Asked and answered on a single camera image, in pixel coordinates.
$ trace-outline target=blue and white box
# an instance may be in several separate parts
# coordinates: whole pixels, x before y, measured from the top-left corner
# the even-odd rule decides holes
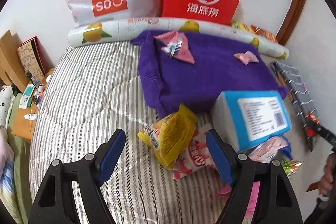
[[[276,90],[223,91],[210,114],[214,129],[236,152],[253,148],[292,128]]]

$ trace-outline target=purple cloth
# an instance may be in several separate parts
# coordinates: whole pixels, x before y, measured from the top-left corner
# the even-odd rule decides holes
[[[177,112],[180,103],[194,113],[210,111],[224,90],[278,90],[284,99],[288,89],[279,86],[253,45],[222,37],[184,32],[195,65],[172,59],[154,35],[144,31],[131,43],[140,45],[139,75],[147,105],[163,118]],[[244,65],[233,55],[253,52],[259,63]]]

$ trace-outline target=small bottle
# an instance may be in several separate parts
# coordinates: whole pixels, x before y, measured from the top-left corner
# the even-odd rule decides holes
[[[33,83],[33,85],[38,89],[42,83],[34,78],[34,76],[30,73],[29,70],[26,71],[26,76],[29,78],[29,80]]]

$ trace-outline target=wooden nightstand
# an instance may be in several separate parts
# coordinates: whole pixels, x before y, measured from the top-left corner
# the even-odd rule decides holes
[[[54,69],[50,69],[48,73],[46,74],[45,78],[42,80],[44,87],[46,88],[46,82],[45,79],[47,76],[51,75],[53,73]],[[37,114],[38,108],[37,106],[32,102],[31,107],[27,109],[19,108],[17,110],[13,128],[12,128],[12,135],[18,136],[20,138],[23,138],[26,142],[30,143],[32,139],[32,134],[34,130],[35,120],[27,120],[24,118],[25,114]]]

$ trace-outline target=green fabric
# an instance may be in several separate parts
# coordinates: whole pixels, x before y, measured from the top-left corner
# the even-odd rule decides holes
[[[22,138],[11,134],[16,112],[22,97],[18,93],[14,100],[12,112],[8,123],[8,143],[14,152],[14,184],[16,190],[16,203],[20,212],[22,223],[27,224],[29,219],[32,198],[29,188],[29,152],[30,144]]]

